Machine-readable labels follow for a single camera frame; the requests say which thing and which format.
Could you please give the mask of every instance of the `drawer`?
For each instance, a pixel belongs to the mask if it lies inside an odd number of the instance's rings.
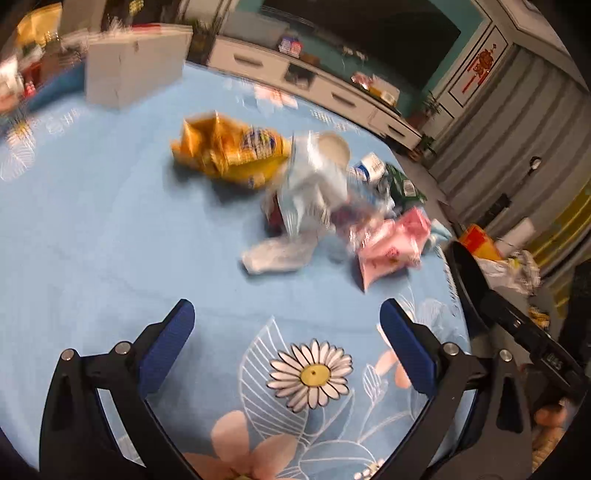
[[[236,73],[267,83],[283,79],[288,60],[255,47],[216,40],[207,63],[218,70]]]
[[[412,150],[421,141],[421,135],[418,132],[379,108],[375,109],[375,114],[369,119],[369,124],[409,150]]]
[[[310,100],[361,125],[366,125],[375,107],[356,95],[322,77],[316,77],[306,95]]]

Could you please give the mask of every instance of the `finger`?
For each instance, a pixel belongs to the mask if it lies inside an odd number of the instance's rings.
[[[543,427],[560,427],[566,416],[566,408],[561,405],[549,405],[539,409],[534,415],[534,420]]]

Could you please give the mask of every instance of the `orange box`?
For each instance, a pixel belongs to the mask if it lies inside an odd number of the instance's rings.
[[[492,238],[478,225],[470,225],[459,242],[475,257],[495,262],[503,260]]]

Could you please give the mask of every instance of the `television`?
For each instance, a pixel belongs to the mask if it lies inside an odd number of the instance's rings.
[[[339,37],[335,47],[381,61],[419,90],[460,35],[429,0],[265,0],[262,10]]]

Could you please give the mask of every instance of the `yellow snack bag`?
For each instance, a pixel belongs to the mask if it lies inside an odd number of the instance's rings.
[[[61,3],[37,8],[23,17],[17,26],[17,45],[35,42],[44,47],[48,34],[57,32],[61,20]]]
[[[256,189],[273,178],[291,145],[274,130],[253,128],[214,112],[185,120],[181,138],[171,149],[182,165]]]

